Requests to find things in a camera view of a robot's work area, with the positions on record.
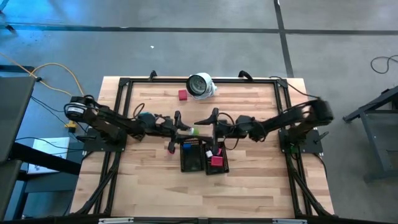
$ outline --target white label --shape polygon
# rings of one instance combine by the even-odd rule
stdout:
[[[77,108],[77,107],[69,107],[69,108],[68,108],[68,112],[69,112],[69,111],[74,111],[74,112],[77,112],[77,113],[84,113],[84,110],[83,110],[83,109]]]
[[[207,156],[207,158],[210,158],[211,156],[213,156],[213,153],[211,153],[211,151],[207,151],[206,156]]]

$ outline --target concrete floor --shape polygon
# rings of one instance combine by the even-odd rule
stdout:
[[[398,30],[395,0],[280,0],[280,7],[286,29]],[[4,13],[8,22],[34,24],[278,28],[273,0],[10,0]],[[341,120],[396,85],[398,65],[380,75],[369,63],[380,55],[398,54],[397,39],[396,35],[287,35],[294,76],[305,79],[309,93],[328,100],[336,117],[321,130],[330,132],[323,140],[324,160],[333,206],[341,217],[398,222],[397,180],[363,182],[364,174],[377,169],[376,161],[361,122]],[[103,76],[149,75],[151,70],[161,76],[208,72],[235,77],[240,70],[254,77],[287,76],[279,34],[20,30],[13,35],[0,30],[0,49],[24,65],[65,64],[76,73],[85,93],[92,95],[98,94]],[[0,63],[7,61],[0,58]],[[377,67],[383,69],[385,62]],[[60,68],[48,67],[39,75],[78,94],[72,78]],[[35,86],[33,95],[58,109],[69,100],[42,85]],[[18,136],[50,138],[67,133],[56,118],[31,102]],[[46,198],[41,203],[54,202],[51,196],[41,197]],[[64,197],[61,213],[68,200]],[[32,207],[38,203],[28,201],[25,212],[60,213],[36,213]]]

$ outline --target wooden table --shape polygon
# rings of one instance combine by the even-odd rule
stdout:
[[[119,78],[104,77],[99,103],[113,108]],[[303,79],[288,81],[305,92]],[[217,86],[216,96],[212,98],[197,101],[188,97],[187,101],[179,101],[178,90],[185,89],[184,83],[135,83],[129,117],[139,103],[146,104],[144,111],[171,117],[175,110],[180,110],[182,121],[187,125],[209,117],[214,107],[234,119],[240,114],[255,116],[258,120],[277,115],[272,85],[220,83]],[[292,88],[289,91],[293,105],[308,100]],[[201,134],[209,134],[211,130],[211,126],[196,128]],[[233,147],[234,141],[227,139],[227,147]],[[146,136],[142,142],[137,142],[129,137],[120,161],[112,216],[294,217],[286,161],[280,152],[276,131],[269,133],[265,142],[255,143],[246,138],[235,150],[227,151],[230,172],[221,175],[181,173],[179,147],[176,146],[176,153],[170,155],[167,144],[166,138]],[[83,161],[71,212],[81,208],[98,186],[103,157],[103,152],[94,152]],[[333,213],[321,162],[314,155],[304,154],[303,164],[308,187],[326,210]],[[108,187],[109,184],[104,190],[102,209],[106,205]],[[298,186],[297,189],[304,212],[302,193]]]

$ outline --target red cube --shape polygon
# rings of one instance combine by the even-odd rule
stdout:
[[[180,99],[180,101],[182,100],[187,100],[188,96],[187,96],[187,91],[186,90],[179,90],[178,91],[178,98]]]
[[[224,160],[220,156],[212,156],[211,157],[211,166],[223,166]]]

